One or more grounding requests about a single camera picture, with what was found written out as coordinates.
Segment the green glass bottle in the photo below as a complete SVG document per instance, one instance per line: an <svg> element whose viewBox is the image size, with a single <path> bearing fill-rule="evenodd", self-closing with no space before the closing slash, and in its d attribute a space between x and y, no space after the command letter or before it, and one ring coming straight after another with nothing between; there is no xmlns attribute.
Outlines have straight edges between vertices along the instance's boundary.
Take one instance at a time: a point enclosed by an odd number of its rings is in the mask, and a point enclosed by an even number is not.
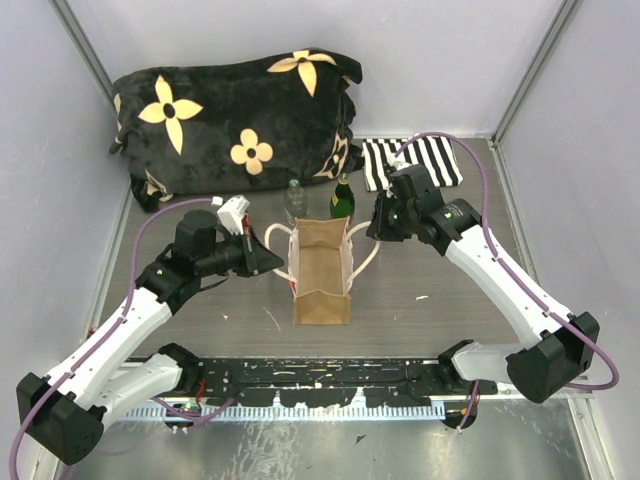
<svg viewBox="0 0 640 480"><path fill-rule="evenodd" d="M352 219L354 217L355 196L350 186L348 173L341 173L338 177L337 186L330 199L329 212L332 219Z"/></svg>

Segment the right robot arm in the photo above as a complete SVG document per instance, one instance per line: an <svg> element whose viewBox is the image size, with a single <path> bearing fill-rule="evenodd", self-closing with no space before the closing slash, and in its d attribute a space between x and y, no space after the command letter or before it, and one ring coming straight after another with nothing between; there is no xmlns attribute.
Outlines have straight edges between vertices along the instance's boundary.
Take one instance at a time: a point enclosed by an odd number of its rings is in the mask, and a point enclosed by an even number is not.
<svg viewBox="0 0 640 480"><path fill-rule="evenodd" d="M464 199L445 202L426 167L404 164L380 192L367 236L384 242L412 237L460 268L499 309L517 336L514 344L463 340L438 361L444 390L459 394L473 381L513 385L534 403L568 386L591 365L600 325L549 296L482 228Z"/></svg>

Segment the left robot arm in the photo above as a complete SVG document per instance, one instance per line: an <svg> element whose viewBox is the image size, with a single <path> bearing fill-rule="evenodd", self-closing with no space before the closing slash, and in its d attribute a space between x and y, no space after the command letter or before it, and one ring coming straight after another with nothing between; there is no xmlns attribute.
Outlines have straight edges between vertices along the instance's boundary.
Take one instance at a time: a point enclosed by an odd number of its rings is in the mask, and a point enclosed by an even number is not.
<svg viewBox="0 0 640 480"><path fill-rule="evenodd" d="M195 295L203 279L251 278L282 267L253 231L244 210L190 210L174 240L137 275L121 306L94 334L47 374L26 374L16 387L18 434L29 435L66 465L83 460L122 414L161 393L194 393L198 358L169 344L142 366L114 372L156 329Z"/></svg>

